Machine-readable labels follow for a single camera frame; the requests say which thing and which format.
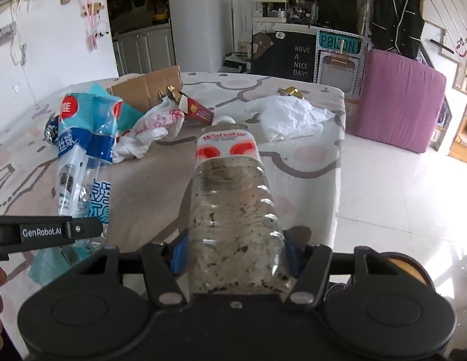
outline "black vest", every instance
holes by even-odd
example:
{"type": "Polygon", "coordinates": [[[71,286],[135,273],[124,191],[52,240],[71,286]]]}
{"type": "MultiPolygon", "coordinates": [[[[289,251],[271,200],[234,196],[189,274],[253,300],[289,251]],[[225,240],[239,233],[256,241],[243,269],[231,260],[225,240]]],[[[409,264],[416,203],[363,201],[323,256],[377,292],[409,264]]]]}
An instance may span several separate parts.
{"type": "Polygon", "coordinates": [[[415,60],[423,28],[421,0],[375,0],[371,25],[375,48],[394,49],[415,60]]]}

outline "white bottle cap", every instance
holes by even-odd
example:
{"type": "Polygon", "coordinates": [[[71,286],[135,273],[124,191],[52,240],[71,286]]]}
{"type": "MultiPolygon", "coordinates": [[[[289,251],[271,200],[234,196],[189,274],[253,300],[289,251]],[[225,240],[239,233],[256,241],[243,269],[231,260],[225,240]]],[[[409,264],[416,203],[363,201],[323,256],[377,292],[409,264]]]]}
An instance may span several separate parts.
{"type": "Polygon", "coordinates": [[[220,115],[218,117],[215,117],[212,122],[212,126],[218,125],[218,124],[235,124],[235,120],[232,117],[229,117],[228,115],[220,115]]]}

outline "white plastic bag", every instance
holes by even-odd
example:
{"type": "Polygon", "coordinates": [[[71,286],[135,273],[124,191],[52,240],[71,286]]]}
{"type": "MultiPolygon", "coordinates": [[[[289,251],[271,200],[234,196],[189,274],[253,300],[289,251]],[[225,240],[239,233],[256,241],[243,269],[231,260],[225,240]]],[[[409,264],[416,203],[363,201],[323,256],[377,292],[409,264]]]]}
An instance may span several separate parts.
{"type": "Polygon", "coordinates": [[[269,142],[318,136],[322,122],[334,117],[329,110],[313,107],[295,96],[268,96],[247,103],[248,113],[260,113],[260,124],[269,142]]]}
{"type": "Polygon", "coordinates": [[[150,109],[128,134],[120,138],[115,147],[113,163],[134,157],[141,159],[153,141],[167,136],[175,138],[184,120],[185,114],[178,109],[178,104],[167,97],[163,98],[162,103],[150,109]]]}

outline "pink cushion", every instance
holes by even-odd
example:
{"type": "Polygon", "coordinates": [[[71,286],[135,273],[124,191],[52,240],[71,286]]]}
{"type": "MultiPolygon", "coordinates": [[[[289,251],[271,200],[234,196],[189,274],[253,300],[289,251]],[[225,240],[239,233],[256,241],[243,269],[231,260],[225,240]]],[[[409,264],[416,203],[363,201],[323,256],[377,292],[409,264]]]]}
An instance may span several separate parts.
{"type": "Polygon", "coordinates": [[[426,65],[383,50],[367,55],[354,134],[426,151],[446,91],[446,77],[426,65]]]}

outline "tablecloth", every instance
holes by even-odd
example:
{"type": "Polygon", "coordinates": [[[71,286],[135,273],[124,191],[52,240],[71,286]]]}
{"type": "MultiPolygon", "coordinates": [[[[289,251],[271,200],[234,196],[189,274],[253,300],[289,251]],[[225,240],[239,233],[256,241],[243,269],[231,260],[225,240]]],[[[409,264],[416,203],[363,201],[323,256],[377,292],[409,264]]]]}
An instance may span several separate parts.
{"type": "MultiPolygon", "coordinates": [[[[214,110],[245,123],[257,139],[283,229],[299,242],[333,246],[340,194],[340,157],[345,132],[344,94],[337,88],[274,77],[233,73],[183,73],[184,92],[214,110]],[[335,114],[319,137],[268,143],[250,100],[295,86],[315,107],[335,114]]],[[[104,87],[115,80],[99,81],[104,87]]],[[[57,150],[44,140],[44,126],[66,93],[86,92],[92,83],[72,85],[44,99],[0,135],[0,215],[57,215],[57,150]]],[[[154,143],[141,160],[112,166],[110,227],[107,240],[122,252],[172,238],[187,228],[189,187],[200,127],[186,123],[173,142],[154,143]]],[[[34,252],[12,254],[1,265],[4,327],[22,356],[17,312],[40,286],[28,277],[34,252]]]]}

